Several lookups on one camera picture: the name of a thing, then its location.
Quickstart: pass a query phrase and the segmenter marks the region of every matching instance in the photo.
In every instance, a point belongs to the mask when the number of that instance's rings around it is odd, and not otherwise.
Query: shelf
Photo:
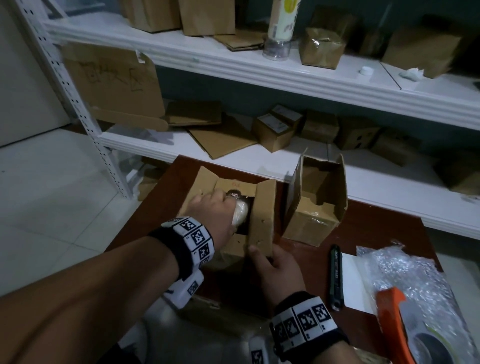
[[[265,59],[261,51],[230,52],[210,37],[188,37],[181,31],[143,32],[108,12],[45,20],[44,25],[56,43],[78,41],[134,49],[161,66],[480,130],[480,92],[462,85],[457,88],[464,92],[444,95],[402,90],[375,60],[344,55],[336,70],[328,70],[303,66],[298,49],[292,49],[287,61],[275,62]],[[372,67],[373,75],[360,75],[362,66]],[[447,78],[445,83],[444,79],[433,80],[429,89],[457,82]]]
[[[247,129],[252,119],[234,115]],[[115,125],[102,133],[103,145],[173,162],[179,155],[288,182],[300,154],[334,160],[339,153],[335,146],[294,137],[292,143],[275,153],[261,145],[211,160],[185,131],[161,133],[158,142],[143,129]],[[370,205],[415,215],[426,227],[480,239],[480,203],[445,188],[431,167],[432,161],[420,157],[411,165],[399,167],[368,150],[342,152],[347,168],[348,197]]]

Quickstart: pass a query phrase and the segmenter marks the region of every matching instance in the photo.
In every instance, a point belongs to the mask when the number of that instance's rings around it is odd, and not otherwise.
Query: person's left hand
[[[216,189],[209,194],[198,194],[192,198],[185,216],[191,216],[202,223],[212,236],[215,250],[219,250],[235,232],[232,219],[236,205],[235,198],[226,197],[225,192]]]

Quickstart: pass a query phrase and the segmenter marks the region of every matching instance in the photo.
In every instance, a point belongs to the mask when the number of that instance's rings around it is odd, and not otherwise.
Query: perforated metal post
[[[125,176],[122,174],[117,161],[112,156],[111,150],[101,145],[98,137],[102,133],[100,126],[95,118],[92,118],[88,109],[85,107],[80,95],[77,92],[67,69],[63,65],[60,52],[52,43],[51,38],[43,27],[42,20],[48,19],[44,5],[39,0],[15,0],[20,9],[22,16],[31,29],[39,50],[45,55],[55,77],[58,79],[60,86],[63,88],[66,97],[75,109],[77,116],[84,126],[88,135],[100,153],[110,175],[115,182],[119,192],[126,198],[131,198],[132,189],[127,183]]]

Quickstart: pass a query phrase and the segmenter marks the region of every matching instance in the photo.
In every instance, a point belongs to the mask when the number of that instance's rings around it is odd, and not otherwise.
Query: brown table
[[[250,183],[265,180],[252,174],[179,156],[107,250],[141,238],[162,222],[175,217],[202,165],[221,178]],[[287,186],[286,183],[277,182],[274,243],[295,256],[301,267],[307,290],[319,295],[324,301],[327,299],[328,291],[328,252],[334,243],[340,246],[342,252],[356,255],[357,245],[379,249],[390,245],[392,240],[397,240],[405,245],[406,253],[432,258],[441,269],[420,218],[352,200],[348,201],[348,210],[340,226],[320,247],[283,239],[281,217],[285,212]],[[198,295],[242,311],[260,316],[267,315],[258,276],[249,261],[246,261],[240,276],[224,272],[204,272],[204,275],[205,281],[197,291]],[[385,342],[374,315],[344,307],[340,312],[332,312],[332,316],[348,335],[352,345],[387,356]]]

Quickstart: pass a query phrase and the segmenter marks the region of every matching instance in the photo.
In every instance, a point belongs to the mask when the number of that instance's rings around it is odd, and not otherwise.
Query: hand
[[[216,189],[205,195],[198,194],[187,206],[185,216],[191,216],[202,223],[213,239],[215,250],[225,246],[235,232],[232,226],[233,212],[237,201],[226,197],[225,192]]]
[[[305,291],[300,267],[292,254],[273,245],[273,264],[254,245],[248,247],[250,258],[262,279],[265,298],[274,309],[291,294]]]

